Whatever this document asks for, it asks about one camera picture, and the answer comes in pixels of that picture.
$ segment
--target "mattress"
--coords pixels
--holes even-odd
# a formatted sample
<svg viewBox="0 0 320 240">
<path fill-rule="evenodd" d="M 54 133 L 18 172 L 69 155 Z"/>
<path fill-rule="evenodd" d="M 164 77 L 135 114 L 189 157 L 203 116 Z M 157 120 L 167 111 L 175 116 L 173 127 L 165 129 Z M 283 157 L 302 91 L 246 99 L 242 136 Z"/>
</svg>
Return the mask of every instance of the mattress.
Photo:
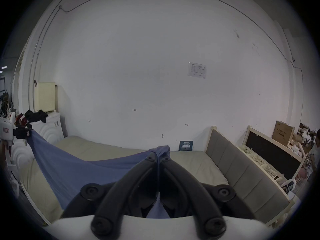
<svg viewBox="0 0 320 240">
<path fill-rule="evenodd" d="M 85 161 L 120 158 L 145 151 L 95 143 L 78 136 L 69 136 L 55 146 Z M 228 184 L 219 168 L 203 151 L 170 151 L 170 157 L 199 182 L 214 186 Z M 49 223 L 58 220 L 63 210 L 35 159 L 20 170 L 20 178 L 26 196 L 42 218 Z"/>
</svg>

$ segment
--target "white plastic basket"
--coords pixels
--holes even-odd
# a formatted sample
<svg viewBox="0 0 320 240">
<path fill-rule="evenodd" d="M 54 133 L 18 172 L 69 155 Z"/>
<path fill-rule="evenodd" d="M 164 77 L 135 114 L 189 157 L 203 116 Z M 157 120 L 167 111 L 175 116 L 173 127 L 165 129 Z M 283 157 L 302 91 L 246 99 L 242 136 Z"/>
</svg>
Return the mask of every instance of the white plastic basket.
<svg viewBox="0 0 320 240">
<path fill-rule="evenodd" d="M 257 154 L 257 153 L 252 153 L 252 154 L 249 154 L 248 155 L 250 158 L 252 158 L 253 159 L 253 161 L 255 161 L 258 165 L 264 165 L 266 162 L 265 161 L 263 161 L 262 159 L 261 159 L 261 157 Z"/>
<path fill-rule="evenodd" d="M 250 149 L 249 147 L 247 147 L 246 145 L 241 145 L 239 147 L 239 149 L 241 149 L 244 153 L 246 153 L 247 155 L 255 153 L 252 149 Z"/>
<path fill-rule="evenodd" d="M 284 179 L 282 177 L 278 177 L 277 179 L 274 180 L 276 183 L 282 183 L 282 181 L 284 181 Z"/>
<path fill-rule="evenodd" d="M 267 163 L 261 165 L 261 168 L 265 170 L 273 179 L 278 175 L 274 170 L 271 170 L 270 166 Z"/>
</svg>

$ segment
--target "blue cloth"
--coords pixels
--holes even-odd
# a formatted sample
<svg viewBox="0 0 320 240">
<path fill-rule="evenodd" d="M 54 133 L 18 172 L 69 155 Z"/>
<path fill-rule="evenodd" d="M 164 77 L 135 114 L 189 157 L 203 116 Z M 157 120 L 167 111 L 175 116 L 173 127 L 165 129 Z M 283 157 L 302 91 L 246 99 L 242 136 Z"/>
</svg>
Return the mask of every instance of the blue cloth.
<svg viewBox="0 0 320 240">
<path fill-rule="evenodd" d="M 121 158 L 84 161 L 51 145 L 34 130 L 32 130 L 31 137 L 27 138 L 27 142 L 62 209 L 66 209 L 84 185 L 88 183 L 103 185 L 116 182 L 137 163 L 145 159 L 150 152 L 157 155 L 158 164 L 159 159 L 165 156 L 170 157 L 170 147 L 160 146 Z M 160 205 L 159 200 L 151 211 L 151 217 L 148 218 L 168 218 L 168 214 Z"/>
</svg>

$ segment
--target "wooden bed frame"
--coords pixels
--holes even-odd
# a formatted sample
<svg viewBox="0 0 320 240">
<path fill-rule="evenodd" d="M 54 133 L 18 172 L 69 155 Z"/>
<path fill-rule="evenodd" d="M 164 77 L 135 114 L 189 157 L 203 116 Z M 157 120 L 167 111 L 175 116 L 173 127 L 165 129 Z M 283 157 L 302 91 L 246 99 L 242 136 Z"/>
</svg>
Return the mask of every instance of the wooden bed frame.
<svg viewBox="0 0 320 240">
<path fill-rule="evenodd" d="M 244 138 L 243 143 L 242 143 L 243 145 L 246 145 L 250 132 L 256 134 L 257 136 L 260 136 L 260 137 L 266 139 L 268 142 L 270 142 L 270 143 L 272 143 L 273 145 L 279 147 L 280 149 L 282 149 L 283 151 L 285 151 L 287 154 L 289 154 L 290 156 L 292 156 L 293 158 L 295 158 L 295 159 L 300 163 L 299 166 L 297 167 L 294 175 L 291 177 L 291 179 L 294 179 L 294 178 L 297 176 L 297 174 L 298 174 L 299 170 L 301 169 L 301 167 L 303 166 L 303 164 L 304 164 L 304 162 L 305 162 L 305 160 L 306 160 L 306 156 L 304 156 L 303 158 L 301 158 L 300 156 L 298 156 L 297 154 L 295 154 L 292 150 L 290 150 L 290 149 L 287 148 L 286 146 L 280 144 L 279 142 L 277 142 L 277 141 L 275 141 L 274 139 L 266 136 L 265 134 L 263 134 L 263 133 L 255 130 L 255 129 L 253 129 L 250 125 L 249 125 L 248 128 L 247 128 L 247 132 L 246 132 L 245 138 Z M 265 160 L 265 162 L 271 167 L 272 170 L 274 170 L 275 172 L 277 172 L 278 176 L 281 176 L 284 180 L 288 180 L 285 176 L 283 176 L 282 173 L 280 173 L 276 168 L 274 168 L 274 166 L 273 166 L 272 164 L 270 164 L 270 163 L 267 162 L 266 160 Z"/>
</svg>

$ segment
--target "screw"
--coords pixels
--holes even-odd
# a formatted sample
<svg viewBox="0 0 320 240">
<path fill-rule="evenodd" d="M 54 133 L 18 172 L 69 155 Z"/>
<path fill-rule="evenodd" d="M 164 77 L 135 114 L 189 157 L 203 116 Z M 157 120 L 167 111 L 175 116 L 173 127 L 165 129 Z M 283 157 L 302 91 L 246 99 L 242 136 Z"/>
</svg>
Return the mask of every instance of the screw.
<svg viewBox="0 0 320 240">
<path fill-rule="evenodd" d="M 212 236 L 222 235 L 226 231 L 223 218 L 211 218 L 204 225 L 205 231 Z"/>
<path fill-rule="evenodd" d="M 226 197 L 229 194 L 229 190 L 227 190 L 226 188 L 222 188 L 219 190 L 219 194 Z"/>
<path fill-rule="evenodd" d="M 98 189 L 94 186 L 91 186 L 87 188 L 86 192 L 88 195 L 95 195 L 98 192 Z"/>
<path fill-rule="evenodd" d="M 107 218 L 95 217 L 91 222 L 91 230 L 94 234 L 105 236 L 112 232 L 112 223 Z"/>
</svg>

